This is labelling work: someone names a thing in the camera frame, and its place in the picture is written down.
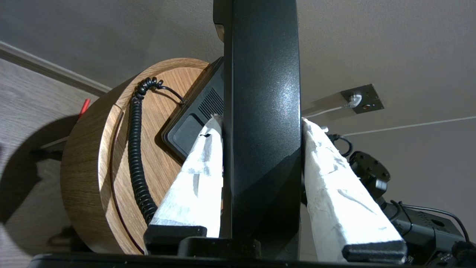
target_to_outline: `wooden cylinder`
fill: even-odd
[[[72,130],[61,161],[61,193],[81,239],[95,252],[142,254],[146,224],[134,200],[129,175],[129,102],[147,77],[187,96],[209,66],[179,58],[159,62],[100,97]],[[180,170],[160,131],[178,111],[168,91],[149,91],[142,108],[142,160],[149,190],[159,206]]]

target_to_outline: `white wall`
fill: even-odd
[[[2,1],[0,41],[109,87],[152,64],[223,54],[213,1]]]

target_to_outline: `black cable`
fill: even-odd
[[[329,140],[332,142],[332,144],[334,144],[334,142],[338,139],[341,139],[343,141],[345,141],[348,145],[349,145],[349,149],[347,150],[347,152],[343,153],[343,154],[340,154],[341,156],[343,157],[347,157],[349,156],[352,151],[354,150],[354,145],[352,144],[352,142],[350,142],[350,140],[348,140],[346,137],[344,136],[341,136],[339,134],[327,134],[327,137],[329,138]]]
[[[137,86],[132,100],[130,102],[130,124],[129,124],[129,173],[132,183],[132,190],[137,206],[139,207],[142,216],[147,224],[150,223],[157,210],[157,205],[150,194],[149,187],[144,174],[144,167],[142,165],[142,155],[140,149],[140,133],[142,130],[142,100],[144,99],[147,90],[151,88],[165,89],[177,96],[182,103],[185,100],[174,90],[163,86],[164,81],[157,81],[156,77],[150,79],[149,77],[142,80]]]
[[[452,213],[449,213],[447,211],[444,211],[444,210],[441,210],[441,209],[436,209],[436,208],[429,208],[429,207],[424,207],[424,206],[411,206],[411,205],[404,205],[402,203],[400,203],[402,207],[406,207],[406,208],[411,208],[411,209],[419,209],[419,210],[426,210],[426,211],[432,211],[432,212],[437,212],[437,213],[441,213],[441,214],[444,214],[444,215],[447,215],[447,216],[450,216],[452,217],[453,219],[455,219],[455,221],[459,224],[459,227],[461,228],[461,231],[463,232],[463,236],[465,237],[465,241],[466,242],[470,242],[469,241],[469,235],[468,235],[468,232],[466,231],[466,228],[465,226],[463,225],[463,223],[461,222],[461,220],[456,217],[456,215],[452,214]]]
[[[397,208],[397,212],[395,212],[395,214],[390,217],[390,219],[388,219],[390,222],[394,222],[397,219],[398,215],[400,215],[400,213],[402,212],[402,208],[394,200],[390,200],[390,202]]]
[[[402,201],[399,201],[398,204],[400,205],[400,207],[402,207],[402,205],[403,205],[403,204],[402,204]],[[402,211],[403,211],[403,213],[405,214],[405,216],[407,217],[408,221],[410,222],[410,229],[409,229],[406,233],[401,234],[402,237],[404,237],[406,234],[408,234],[409,232],[412,231],[412,229],[413,229],[413,222],[412,222],[412,218],[410,218],[410,216],[408,215],[407,211],[404,210],[404,209],[402,209]]]
[[[341,139],[341,140],[347,142],[347,144],[349,145],[349,149],[347,150],[347,152],[343,153],[342,156],[343,156],[343,157],[349,156],[349,155],[352,153],[352,151],[354,150],[354,145],[352,144],[352,142],[350,142],[350,140],[348,140],[348,139],[347,139],[346,137],[344,137],[344,136],[339,136],[339,139]]]

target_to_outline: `black device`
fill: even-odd
[[[205,123],[212,115],[223,115],[223,57],[213,62],[187,96],[185,105],[160,134],[164,143],[185,160]]]
[[[368,267],[369,264],[352,264]],[[265,260],[253,258],[200,258],[177,256],[134,256],[119,254],[54,253],[40,254],[29,268],[348,268],[338,263]],[[378,265],[373,268],[398,268],[400,265]]]
[[[382,195],[387,191],[390,173],[383,164],[371,155],[360,151],[350,156],[349,164],[405,240],[408,248],[406,264],[447,266],[451,263],[457,265],[456,261],[447,259],[447,254],[451,255],[451,249],[455,243],[465,241],[464,243],[469,244],[469,238],[456,216],[446,211],[404,205],[402,202],[397,203],[393,200],[387,203]],[[451,220],[415,209],[443,213],[455,218],[464,234],[458,231]]]
[[[296,2],[216,0],[213,21],[224,30],[223,209],[219,236],[231,245],[249,237],[259,241],[264,259],[297,260],[301,107]],[[206,119],[220,112],[206,105],[202,107],[208,110],[200,111],[210,96],[207,88],[213,89],[207,84],[214,74],[217,71],[207,70],[207,79],[195,87],[197,97],[186,96],[190,103],[156,77],[142,80],[133,94],[129,173],[136,203],[147,224],[157,204],[142,166],[142,100],[148,90],[167,90],[180,99],[181,112],[171,120],[163,136],[185,158]],[[199,244],[216,242],[201,239],[204,240]]]

